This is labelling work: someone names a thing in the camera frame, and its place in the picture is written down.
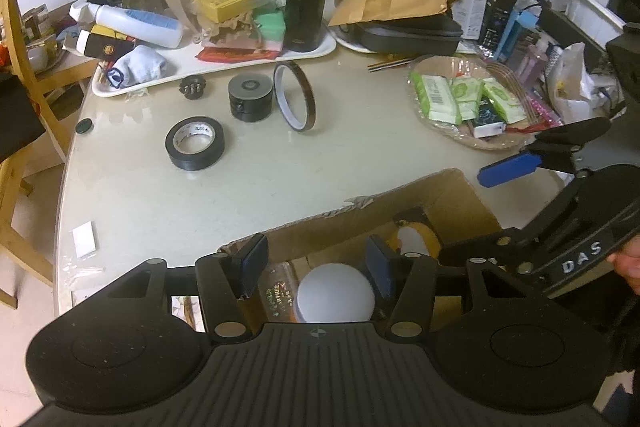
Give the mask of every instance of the wooden chair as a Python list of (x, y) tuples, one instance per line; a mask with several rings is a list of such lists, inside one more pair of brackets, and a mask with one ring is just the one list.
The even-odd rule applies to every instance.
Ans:
[[(40, 108), (40, 121), (64, 161), (69, 149), (70, 136), (54, 116), (44, 98), (42, 87), (38, 85), (38, 80), (29, 64), (27, 49), (22, 37), (18, 0), (0, 0), (0, 13), (4, 19), (6, 45), (9, 48), (14, 74), (20, 78), (30, 99)], [(0, 251), (6, 253), (20, 267), (37, 279), (48, 285), (53, 285), (52, 264), (12, 228), (15, 204), (20, 195), (20, 189), (27, 192), (29, 190), (28, 185), (22, 180), (28, 154), (29, 146), (0, 164)], [(0, 302), (12, 308), (17, 308), (18, 305), (15, 296), (2, 290), (0, 290)]]

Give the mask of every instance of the green packet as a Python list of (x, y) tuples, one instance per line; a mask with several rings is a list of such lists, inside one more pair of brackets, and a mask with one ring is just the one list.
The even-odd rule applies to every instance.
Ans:
[(484, 78), (482, 91), (506, 123), (516, 123), (527, 118), (520, 101), (495, 78)]
[(422, 114), (429, 120), (460, 125), (462, 117), (444, 76), (411, 73)]
[(478, 117), (482, 99), (482, 80), (470, 76), (459, 76), (451, 81), (451, 93), (456, 99), (462, 120)]

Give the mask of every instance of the hand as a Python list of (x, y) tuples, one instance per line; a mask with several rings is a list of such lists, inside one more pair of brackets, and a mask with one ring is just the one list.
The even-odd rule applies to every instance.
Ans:
[(640, 295), (640, 235), (636, 235), (625, 247), (607, 257), (616, 273), (622, 275), (633, 291)]

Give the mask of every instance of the white card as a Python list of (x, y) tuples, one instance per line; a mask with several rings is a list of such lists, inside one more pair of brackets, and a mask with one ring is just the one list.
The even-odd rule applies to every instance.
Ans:
[(91, 221), (73, 229), (73, 234), (78, 259), (95, 251), (94, 229)]

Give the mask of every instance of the red packet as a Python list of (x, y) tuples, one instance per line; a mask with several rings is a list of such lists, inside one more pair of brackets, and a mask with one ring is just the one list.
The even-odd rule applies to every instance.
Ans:
[(221, 62), (222, 64), (237, 64), (248, 60), (273, 60), (280, 52), (266, 50), (233, 50), (230, 48), (203, 48), (196, 55), (198, 60), (204, 62)]

